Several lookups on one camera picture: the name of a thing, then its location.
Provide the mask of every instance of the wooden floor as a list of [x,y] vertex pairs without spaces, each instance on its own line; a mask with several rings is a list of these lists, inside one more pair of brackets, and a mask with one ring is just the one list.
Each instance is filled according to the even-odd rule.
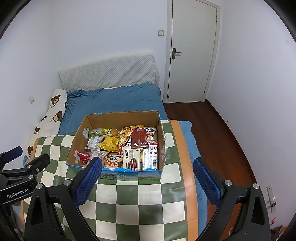
[[[235,185],[251,186],[252,179],[244,162],[241,150],[236,146],[217,113],[206,102],[164,104],[168,118],[192,122],[191,131],[198,150],[207,163],[222,179],[229,179]],[[220,240],[229,236],[240,204],[236,204],[228,225]],[[216,210],[208,204],[208,221]]]

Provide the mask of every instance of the silver screw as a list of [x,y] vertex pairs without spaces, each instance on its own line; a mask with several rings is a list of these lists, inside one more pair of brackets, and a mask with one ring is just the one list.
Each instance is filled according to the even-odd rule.
[[231,186],[232,185],[232,181],[230,181],[230,180],[225,180],[224,183],[227,186]]
[[258,185],[257,183],[254,183],[254,184],[253,184],[253,188],[255,188],[255,189],[259,189],[259,185]]
[[37,185],[36,185],[36,188],[37,189],[41,189],[43,187],[43,184],[42,183],[38,183]]
[[65,180],[65,181],[63,182],[63,184],[64,184],[65,186],[69,186],[69,185],[71,184],[71,180],[70,180],[70,179],[67,179],[67,180]]

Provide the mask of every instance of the quilted headboard cover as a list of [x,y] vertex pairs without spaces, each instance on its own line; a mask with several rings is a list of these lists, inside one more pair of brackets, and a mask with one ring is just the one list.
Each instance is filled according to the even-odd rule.
[[60,70],[65,91],[95,90],[133,84],[159,84],[159,73],[151,53],[105,58]]

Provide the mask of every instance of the baseboard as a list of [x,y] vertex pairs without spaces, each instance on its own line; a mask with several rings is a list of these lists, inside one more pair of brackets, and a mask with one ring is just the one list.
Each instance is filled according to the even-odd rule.
[[253,183],[257,183],[255,175],[253,173],[253,170],[250,166],[250,163],[248,162],[248,159],[246,158],[246,155],[244,154],[241,146],[239,145],[239,143],[237,142],[236,138],[234,137],[233,133],[231,132],[231,130],[229,129],[228,125],[225,123],[225,121],[222,119],[222,117],[219,115],[219,113],[217,112],[217,110],[212,106],[212,104],[208,101],[208,99],[205,99],[205,102],[212,108],[212,110],[215,112],[215,114],[217,115],[217,117],[219,118],[219,120],[221,121],[221,123],[223,124],[223,126],[225,127],[225,129],[227,130],[228,134],[230,135],[233,143],[235,144],[235,146],[237,147],[240,156],[242,157],[247,170],[249,172],[249,175],[251,177],[251,180]]

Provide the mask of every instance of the door handle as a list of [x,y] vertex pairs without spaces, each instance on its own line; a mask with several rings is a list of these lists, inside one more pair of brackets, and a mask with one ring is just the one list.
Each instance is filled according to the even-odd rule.
[[176,53],[182,54],[181,52],[176,52],[176,48],[173,48],[172,59],[175,59]]

